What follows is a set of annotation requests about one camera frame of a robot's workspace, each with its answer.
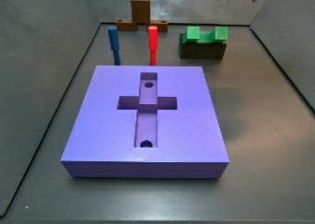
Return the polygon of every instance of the gray wall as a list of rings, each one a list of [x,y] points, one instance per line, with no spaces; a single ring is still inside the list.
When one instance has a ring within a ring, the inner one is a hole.
[[[130,18],[129,0],[88,0],[100,22]],[[150,17],[170,23],[249,25],[265,0],[150,0]]]
[[[268,0],[250,29],[315,108],[315,0]]]
[[[86,0],[0,0],[0,216],[98,24]]]

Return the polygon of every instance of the green block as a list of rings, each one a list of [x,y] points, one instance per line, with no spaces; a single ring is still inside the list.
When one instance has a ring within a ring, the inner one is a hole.
[[[200,31],[200,27],[186,27],[181,42],[212,43],[228,39],[228,27],[216,27],[212,31]]]
[[[197,42],[200,36],[200,27],[186,27],[181,36],[181,42]]]

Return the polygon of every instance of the wooden block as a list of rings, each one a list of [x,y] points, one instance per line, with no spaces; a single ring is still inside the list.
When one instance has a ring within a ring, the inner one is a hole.
[[[181,42],[180,34],[180,59],[213,59],[221,60],[226,48],[225,43]]]
[[[133,23],[149,24],[149,0],[130,0]]]
[[[137,31],[137,25],[130,19],[117,19],[114,25],[118,31]]]
[[[165,20],[152,20],[148,26],[156,26],[158,32],[166,32],[168,22]]]

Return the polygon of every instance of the purple foam block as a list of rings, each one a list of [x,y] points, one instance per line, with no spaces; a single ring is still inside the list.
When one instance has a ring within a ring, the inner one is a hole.
[[[201,67],[97,66],[61,162],[73,177],[218,178],[228,153]]]

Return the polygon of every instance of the cross-shaped hole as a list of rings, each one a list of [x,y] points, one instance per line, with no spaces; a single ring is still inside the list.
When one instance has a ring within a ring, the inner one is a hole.
[[[137,110],[134,147],[157,147],[157,110],[177,110],[176,97],[157,97],[157,73],[140,74],[137,96],[120,96],[117,110]]]

